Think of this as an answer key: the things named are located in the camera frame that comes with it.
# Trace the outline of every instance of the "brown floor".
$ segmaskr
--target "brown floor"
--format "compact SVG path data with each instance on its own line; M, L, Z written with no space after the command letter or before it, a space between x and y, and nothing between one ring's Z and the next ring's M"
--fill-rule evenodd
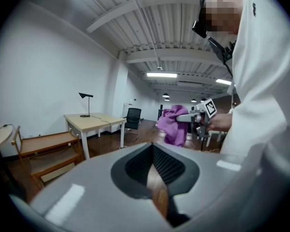
M154 121L143 120L139 127L139 138L136 139L136 135L127 133L124 139L125 146L131 146L139 143L145 142L156 142L163 143L165 133L158 130L155 127ZM209 151L219 148L219 144L216 141L217 137L212 137L209 147L206 147L206 142L203 145L203 151ZM120 133L113 135L102 135L100 138L95 137L87 142L89 155L90 157L99 156L106 154L115 150L118 150L120 147ZM190 148L194 150L201 149L201 142L196 139L196 136L189 134L187 136L185 148ZM37 187L32 183L31 178L20 166L19 161L9 162L8 166L10 171L16 180L20 181L27 191L27 202L30 202L33 197L39 192ZM157 170L154 166L149 171L147 187L153 190L153 202L155 206L159 209L160 213L165 217L168 205L168 197L166 191L166 185L159 176Z

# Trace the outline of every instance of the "purple towel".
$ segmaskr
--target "purple towel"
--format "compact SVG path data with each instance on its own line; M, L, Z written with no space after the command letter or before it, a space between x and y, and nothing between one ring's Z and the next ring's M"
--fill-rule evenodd
M158 128L165 131L164 141L167 144L180 147L184 145L187 138L188 123L176 121L176 117L183 114L188 114L188 110L181 105L163 110L162 117L158 120Z

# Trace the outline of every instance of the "black chair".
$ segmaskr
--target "black chair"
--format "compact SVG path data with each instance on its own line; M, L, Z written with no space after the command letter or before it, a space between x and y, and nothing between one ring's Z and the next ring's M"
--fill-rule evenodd
M129 108L128 114L125 117L127 122L125 123L125 128L137 130L136 139L139 137L139 125L141 121L141 109Z

